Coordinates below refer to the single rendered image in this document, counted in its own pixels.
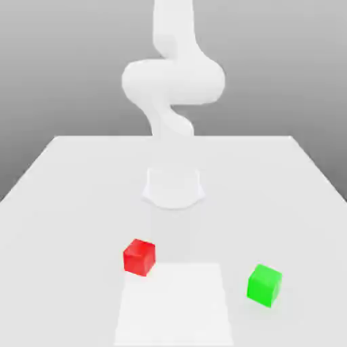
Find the small red cube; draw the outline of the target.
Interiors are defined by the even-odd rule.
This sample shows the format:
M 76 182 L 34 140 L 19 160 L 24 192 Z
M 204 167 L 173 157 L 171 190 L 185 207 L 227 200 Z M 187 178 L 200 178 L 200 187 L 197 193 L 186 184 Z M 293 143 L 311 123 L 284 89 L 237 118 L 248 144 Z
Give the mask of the small red cube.
M 155 244 L 134 239 L 123 251 L 123 267 L 126 272 L 145 277 L 155 265 Z

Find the small green cube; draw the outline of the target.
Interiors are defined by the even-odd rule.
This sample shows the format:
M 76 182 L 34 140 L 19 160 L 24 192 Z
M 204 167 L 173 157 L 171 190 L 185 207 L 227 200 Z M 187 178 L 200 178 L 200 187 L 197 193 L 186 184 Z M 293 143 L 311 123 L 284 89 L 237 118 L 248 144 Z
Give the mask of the small green cube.
M 280 292 L 282 278 L 281 272 L 258 264 L 248 278 L 247 297 L 271 308 Z

